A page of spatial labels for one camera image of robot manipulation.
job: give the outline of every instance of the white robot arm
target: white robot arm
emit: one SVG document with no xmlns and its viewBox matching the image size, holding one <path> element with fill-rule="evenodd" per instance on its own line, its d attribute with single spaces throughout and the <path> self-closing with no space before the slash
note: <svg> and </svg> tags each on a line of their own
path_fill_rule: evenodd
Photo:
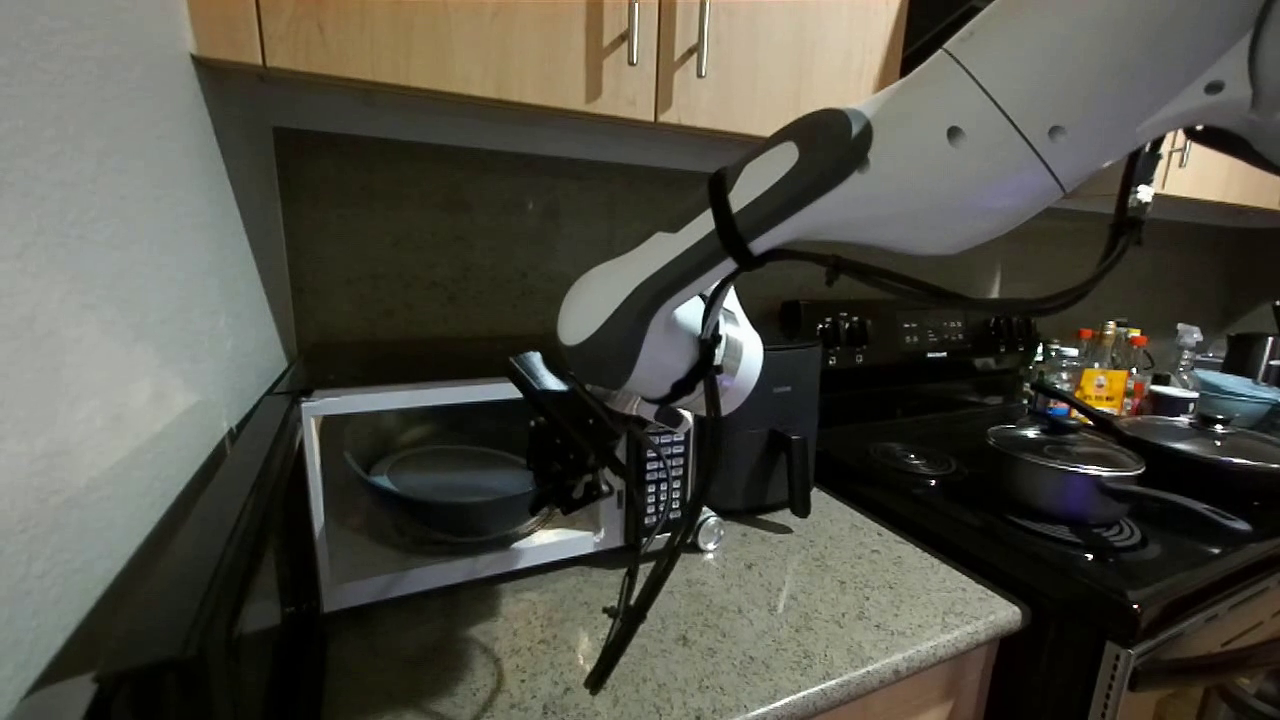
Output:
<svg viewBox="0 0 1280 720">
<path fill-rule="evenodd" d="M 579 277 L 562 368 L 636 411 L 690 374 L 702 291 L 747 255 L 793 240 L 963 251 L 1187 123 L 1280 164 L 1280 0 L 995 0 L 863 108 L 800 117 L 715 173 L 726 192 L 686 228 Z M 759 374 L 736 298 L 722 353 L 734 411 Z"/>
</svg>

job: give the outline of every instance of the black stove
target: black stove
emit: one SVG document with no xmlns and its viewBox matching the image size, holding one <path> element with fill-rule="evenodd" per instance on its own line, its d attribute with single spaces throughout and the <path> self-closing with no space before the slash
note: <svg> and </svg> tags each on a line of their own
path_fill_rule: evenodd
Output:
<svg viewBox="0 0 1280 720">
<path fill-rule="evenodd" d="M 1252 532 L 1153 497 L 1116 497 L 1114 522 L 1060 522 L 1010 501 L 989 428 L 1029 421 L 1029 318 L 793 305 L 783 333 L 825 345 L 817 484 L 1029 611 L 1000 641 L 989 716 L 1110 716 L 1103 675 L 1127 687 L 1133 673 L 1110 668 L 1114 656 L 1135 661 L 1280 571 L 1280 508 L 1222 492 L 1222 474 L 1164 469 L 1140 484 L 1232 511 Z"/>
</svg>

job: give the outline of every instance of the wooden cabinet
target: wooden cabinet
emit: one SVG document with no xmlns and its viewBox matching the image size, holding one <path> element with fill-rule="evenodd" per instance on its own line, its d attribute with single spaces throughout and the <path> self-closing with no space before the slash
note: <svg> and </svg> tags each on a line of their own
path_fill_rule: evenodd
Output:
<svg viewBox="0 0 1280 720">
<path fill-rule="evenodd" d="M 258 0 L 190 0 L 194 56 L 226 64 L 264 64 Z"/>
<path fill-rule="evenodd" d="M 821 710 L 821 720 L 980 720 L 989 708 L 991 661 L 995 643 L 980 643 L 853 705 L 836 705 Z"/>
<path fill-rule="evenodd" d="M 899 67 L 909 0 L 194 0 L 195 50 L 261 17 L 261 64 L 567 111 L 778 132 Z"/>
<path fill-rule="evenodd" d="M 1174 132 L 1158 173 L 1160 204 L 1177 216 L 1280 211 L 1280 176 Z"/>
<path fill-rule="evenodd" d="M 903 0 L 673 0 L 656 118 L 769 134 L 898 81 Z"/>
</svg>

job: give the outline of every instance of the pot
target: pot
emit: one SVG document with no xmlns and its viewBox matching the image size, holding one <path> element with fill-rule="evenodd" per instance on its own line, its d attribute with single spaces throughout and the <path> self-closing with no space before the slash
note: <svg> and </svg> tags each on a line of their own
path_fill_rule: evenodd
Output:
<svg viewBox="0 0 1280 720">
<path fill-rule="evenodd" d="M 1280 437 L 1232 428 L 1223 417 L 1110 417 L 1074 391 L 1031 382 L 1041 395 L 1074 404 L 1098 430 L 1133 449 L 1153 472 L 1216 492 L 1280 501 Z"/>
<path fill-rule="evenodd" d="M 1248 521 L 1192 497 L 1135 484 L 1143 460 L 1098 430 L 1043 425 L 991 425 L 989 443 L 1003 452 L 1000 492 L 1031 515 L 1058 522 L 1116 522 L 1126 501 L 1160 501 L 1195 511 L 1229 532 L 1252 532 Z"/>
<path fill-rule="evenodd" d="M 345 430 L 356 484 L 395 544 L 489 547 L 535 532 L 547 497 L 525 421 L 493 409 L 375 411 Z"/>
</svg>

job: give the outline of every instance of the granite countertop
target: granite countertop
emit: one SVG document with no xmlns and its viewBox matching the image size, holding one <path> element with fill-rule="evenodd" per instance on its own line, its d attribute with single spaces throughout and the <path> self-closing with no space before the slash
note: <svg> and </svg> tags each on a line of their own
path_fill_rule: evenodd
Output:
<svg viewBox="0 0 1280 720">
<path fill-rule="evenodd" d="M 330 621 L 330 716 L 807 716 L 1022 627 L 1022 607 L 817 492 L 686 557 L 594 697 L 622 568 L 567 564 Z"/>
</svg>

